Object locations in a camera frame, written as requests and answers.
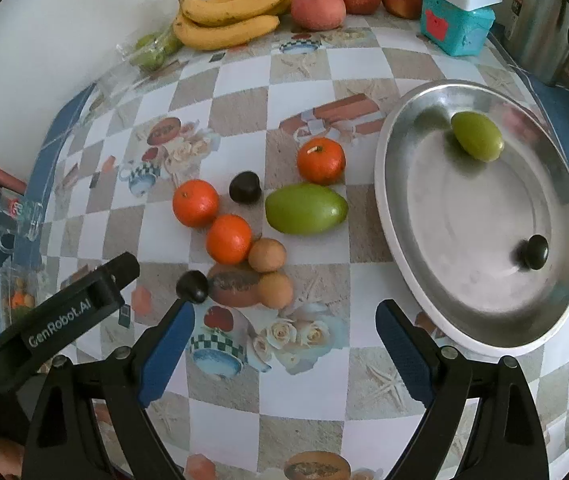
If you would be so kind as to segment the dark plum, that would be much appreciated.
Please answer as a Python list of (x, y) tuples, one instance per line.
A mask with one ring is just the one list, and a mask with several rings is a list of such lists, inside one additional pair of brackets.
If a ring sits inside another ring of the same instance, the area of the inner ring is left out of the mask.
[(206, 275), (198, 270), (185, 272), (176, 283), (177, 297), (192, 304), (203, 304), (207, 300), (209, 289)]
[(255, 204), (262, 196), (260, 178), (253, 171), (243, 171), (231, 180), (229, 197), (238, 204)]
[(522, 246), (521, 258), (530, 270), (541, 270), (547, 263), (549, 244), (542, 234), (532, 235)]

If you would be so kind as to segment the orange tangerine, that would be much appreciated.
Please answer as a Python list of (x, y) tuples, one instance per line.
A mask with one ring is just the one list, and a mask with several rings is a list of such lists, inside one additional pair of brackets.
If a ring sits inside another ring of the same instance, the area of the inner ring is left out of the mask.
[(309, 140), (299, 149), (297, 166), (304, 180), (332, 185), (342, 178), (347, 158), (338, 142), (320, 136)]
[(179, 185), (174, 192), (175, 217), (188, 228), (205, 228), (216, 218), (218, 208), (219, 196), (213, 185), (204, 180), (189, 180)]
[(248, 222), (237, 214), (223, 214), (208, 229), (205, 249), (217, 263), (237, 264), (249, 254), (252, 240)]

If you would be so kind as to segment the large green mango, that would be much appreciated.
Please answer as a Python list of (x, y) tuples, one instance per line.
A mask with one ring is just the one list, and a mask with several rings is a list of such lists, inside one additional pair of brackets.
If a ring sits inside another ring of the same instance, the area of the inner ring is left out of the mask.
[(347, 200), (319, 184), (303, 182), (279, 188), (265, 200), (265, 216), (276, 231), (315, 235), (339, 226), (349, 212)]

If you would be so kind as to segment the green jujube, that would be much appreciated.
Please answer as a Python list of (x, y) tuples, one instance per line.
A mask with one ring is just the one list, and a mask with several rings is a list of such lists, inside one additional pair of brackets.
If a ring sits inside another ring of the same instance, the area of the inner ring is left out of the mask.
[(463, 151), (474, 159), (493, 162), (501, 156), (504, 138), (490, 118), (475, 112), (459, 112), (452, 117), (451, 125)]

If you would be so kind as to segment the clear box of small fruits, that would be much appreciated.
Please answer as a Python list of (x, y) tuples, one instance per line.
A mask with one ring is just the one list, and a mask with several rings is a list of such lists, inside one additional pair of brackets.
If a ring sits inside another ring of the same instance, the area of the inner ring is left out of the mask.
[(0, 315), (8, 328), (47, 299), (47, 275), (14, 263), (12, 258), (0, 266)]

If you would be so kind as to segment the clear bag of green fruits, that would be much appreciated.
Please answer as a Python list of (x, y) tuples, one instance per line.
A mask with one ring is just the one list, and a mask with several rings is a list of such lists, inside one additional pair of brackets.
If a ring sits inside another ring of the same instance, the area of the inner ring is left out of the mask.
[(161, 70), (181, 48), (181, 41), (170, 27), (140, 36), (135, 42), (116, 46), (124, 61), (145, 73)]

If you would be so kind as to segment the glass mug with logo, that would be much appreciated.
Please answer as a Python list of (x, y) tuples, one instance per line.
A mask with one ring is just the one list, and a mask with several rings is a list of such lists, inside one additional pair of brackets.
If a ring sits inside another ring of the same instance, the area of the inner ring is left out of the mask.
[(0, 252), (12, 254), (13, 248), (4, 244), (4, 238), (9, 235), (34, 242), (40, 232), (42, 218), (42, 203), (10, 188), (0, 188)]

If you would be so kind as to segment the steel round basin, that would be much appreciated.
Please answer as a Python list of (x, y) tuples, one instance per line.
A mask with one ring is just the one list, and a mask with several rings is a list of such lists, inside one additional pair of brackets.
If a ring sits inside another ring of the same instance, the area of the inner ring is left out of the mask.
[[(493, 162), (456, 140), (452, 117), (485, 115), (505, 146)], [(385, 239), (419, 306), (449, 338), (485, 356), (521, 356), (569, 318), (569, 167), (539, 120), (505, 94), (464, 80), (409, 91), (385, 118), (375, 157)], [(534, 234), (547, 263), (530, 270)]]

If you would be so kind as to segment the checkered printed tablecloth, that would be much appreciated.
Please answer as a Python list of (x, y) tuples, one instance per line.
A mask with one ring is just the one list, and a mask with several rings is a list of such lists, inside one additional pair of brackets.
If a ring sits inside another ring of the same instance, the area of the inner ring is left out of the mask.
[(58, 118), (34, 183), (52, 193), (42, 227), (47, 288), (74, 272), (131, 252), (140, 277), (126, 288), (127, 325), (111, 315), (68, 347), (75, 362), (101, 360), (133, 344), (173, 304), (182, 272), (212, 273), (225, 292), (252, 297), (254, 275), (230, 273), (205, 249), (206, 234), (173, 214), (174, 190), (201, 179), (223, 214), (257, 237), (277, 238), (262, 204), (228, 194), (251, 171), (264, 193), (300, 181), (298, 147), (312, 134), (344, 145), (347, 170), (335, 192), (347, 218), (317, 236), (280, 236), (294, 288), (286, 311), (260, 304), (214, 320), (243, 321), (260, 358), (228, 378), (205, 373), (190, 354), (148, 414), (170, 456), (199, 478), (279, 479), (290, 457), (335, 453), (356, 479), (390, 470), (416, 429), (422, 405), (408, 394), (375, 327), (392, 298), (422, 327), (431, 321), (411, 296), (385, 244), (373, 188), (383, 117), (427, 81), (486, 84), (534, 108), (532, 93), (498, 50), (449, 58), (413, 23), (377, 14), (349, 18), (334, 32), (276, 35), (231, 51), (182, 50), (164, 74), (109, 100), (81, 96)]

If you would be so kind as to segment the bottom yellow banana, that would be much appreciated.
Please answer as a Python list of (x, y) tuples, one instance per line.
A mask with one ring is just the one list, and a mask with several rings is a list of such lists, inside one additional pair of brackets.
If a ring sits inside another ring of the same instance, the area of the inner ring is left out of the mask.
[(179, 13), (173, 21), (175, 36), (189, 48), (216, 51), (242, 46), (273, 32), (280, 24), (278, 16), (260, 15), (239, 23), (205, 27)]

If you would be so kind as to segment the middle yellow banana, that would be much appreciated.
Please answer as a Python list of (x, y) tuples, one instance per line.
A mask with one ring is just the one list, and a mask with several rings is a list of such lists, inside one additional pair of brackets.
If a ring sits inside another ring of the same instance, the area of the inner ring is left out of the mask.
[(208, 2), (205, 0), (179, 0), (180, 10), (196, 24), (217, 27), (256, 18), (285, 0), (231, 0)]

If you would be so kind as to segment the steel thermos jug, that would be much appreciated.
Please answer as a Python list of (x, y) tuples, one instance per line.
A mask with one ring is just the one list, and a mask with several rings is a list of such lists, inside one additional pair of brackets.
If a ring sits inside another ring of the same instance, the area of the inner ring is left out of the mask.
[(524, 70), (553, 86), (569, 61), (568, 0), (513, 0), (503, 46)]

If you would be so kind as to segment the teal plastic box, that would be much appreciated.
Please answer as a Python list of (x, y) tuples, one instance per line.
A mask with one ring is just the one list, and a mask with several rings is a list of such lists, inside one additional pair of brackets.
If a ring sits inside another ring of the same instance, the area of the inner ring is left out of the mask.
[(422, 35), (450, 56), (479, 55), (494, 21), (488, 6), (465, 11), (447, 0), (422, 0)]

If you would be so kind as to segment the pink apple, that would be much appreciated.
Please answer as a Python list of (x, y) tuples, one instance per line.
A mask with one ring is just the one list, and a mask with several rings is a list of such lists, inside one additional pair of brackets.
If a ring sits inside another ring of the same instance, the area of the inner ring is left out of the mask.
[(291, 15), (300, 27), (322, 32), (340, 27), (347, 8), (343, 0), (292, 0)]

